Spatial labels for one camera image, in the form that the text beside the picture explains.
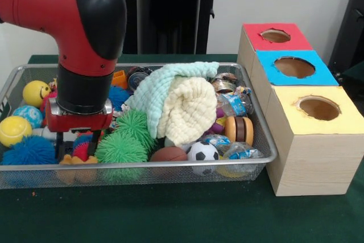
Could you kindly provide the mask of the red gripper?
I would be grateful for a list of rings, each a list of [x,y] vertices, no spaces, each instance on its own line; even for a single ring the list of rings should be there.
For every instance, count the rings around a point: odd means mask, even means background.
[[[56,133],[55,159],[64,157],[64,133],[71,130],[93,131],[88,145],[88,156],[93,156],[102,130],[107,129],[113,119],[113,106],[106,100],[104,109],[97,114],[72,114],[62,110],[55,98],[49,98],[45,106],[45,116],[48,129]]]

